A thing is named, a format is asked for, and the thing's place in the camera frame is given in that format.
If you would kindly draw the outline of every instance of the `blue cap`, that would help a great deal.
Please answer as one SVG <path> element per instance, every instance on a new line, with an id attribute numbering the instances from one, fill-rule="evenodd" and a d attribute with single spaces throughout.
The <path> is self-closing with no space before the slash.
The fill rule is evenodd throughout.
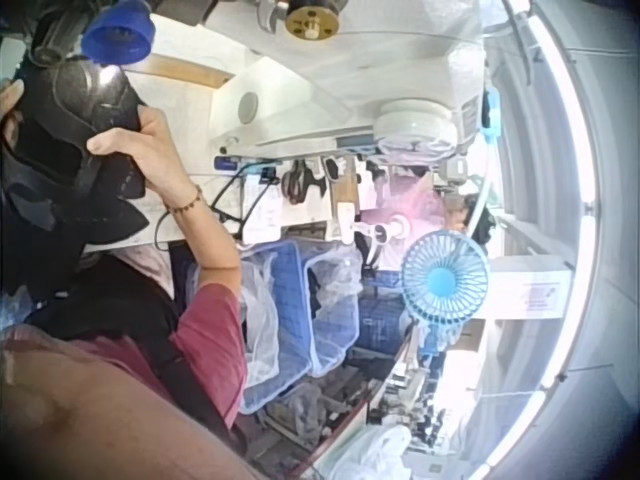
<path id="1" fill-rule="evenodd" d="M 427 288 L 436 297 L 451 297 L 456 284 L 456 275 L 448 268 L 434 268 L 427 276 Z"/>
<path id="2" fill-rule="evenodd" d="M 98 15 L 82 37 L 82 53 L 96 63 L 128 65 L 151 53 L 156 27 L 141 0 L 123 0 Z"/>

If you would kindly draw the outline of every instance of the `black strap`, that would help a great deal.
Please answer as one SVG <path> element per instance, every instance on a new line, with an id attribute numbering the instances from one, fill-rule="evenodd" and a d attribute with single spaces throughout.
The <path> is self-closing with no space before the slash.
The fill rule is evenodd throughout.
<path id="1" fill-rule="evenodd" d="M 31 314 L 27 323 L 61 340 L 128 336 L 176 405 L 232 449 L 226 424 L 186 361 L 169 339 L 178 326 L 175 306 L 154 281 L 110 255 L 80 273 L 69 296 Z"/>

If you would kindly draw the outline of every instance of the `hanging tool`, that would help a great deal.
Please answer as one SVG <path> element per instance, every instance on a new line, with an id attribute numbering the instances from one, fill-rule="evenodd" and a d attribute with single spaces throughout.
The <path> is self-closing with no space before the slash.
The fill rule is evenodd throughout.
<path id="1" fill-rule="evenodd" d="M 304 160 L 295 160 L 291 170 L 282 177 L 282 194 L 291 205 L 298 205 L 304 203 L 307 191 L 312 185 L 320 189 L 321 197 L 327 193 L 326 179 L 324 177 L 317 179 Z"/>

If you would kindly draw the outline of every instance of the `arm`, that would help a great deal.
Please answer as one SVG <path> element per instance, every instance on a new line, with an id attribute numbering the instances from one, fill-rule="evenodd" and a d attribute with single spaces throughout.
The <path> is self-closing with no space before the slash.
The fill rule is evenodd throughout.
<path id="1" fill-rule="evenodd" d="M 115 128 L 87 143 L 95 155 L 122 152 L 131 155 L 154 190 L 169 207 L 189 205 L 197 196 L 196 186 L 182 166 L 164 114 L 139 107 L 140 133 Z M 201 267 L 199 287 L 216 283 L 240 292 L 242 270 L 233 238 L 214 217 L 204 201 L 174 214 L 182 233 Z"/>

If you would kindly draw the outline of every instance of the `skin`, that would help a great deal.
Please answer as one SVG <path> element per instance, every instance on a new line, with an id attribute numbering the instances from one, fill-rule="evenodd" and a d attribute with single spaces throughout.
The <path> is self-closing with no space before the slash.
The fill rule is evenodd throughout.
<path id="1" fill-rule="evenodd" d="M 22 92 L 16 82 L 0 93 L 7 139 L 16 135 L 19 117 L 10 112 Z M 167 205 L 190 203 L 196 187 L 164 115 L 141 108 L 140 119 L 141 133 L 112 130 L 88 148 L 130 154 Z M 202 266 L 200 285 L 238 292 L 238 252 L 207 207 L 199 202 L 176 220 Z M 259 478 L 209 431 L 122 370 L 29 326 L 3 332 L 0 342 L 1 439 L 14 450 L 12 459 L 33 470 L 28 478 Z"/>

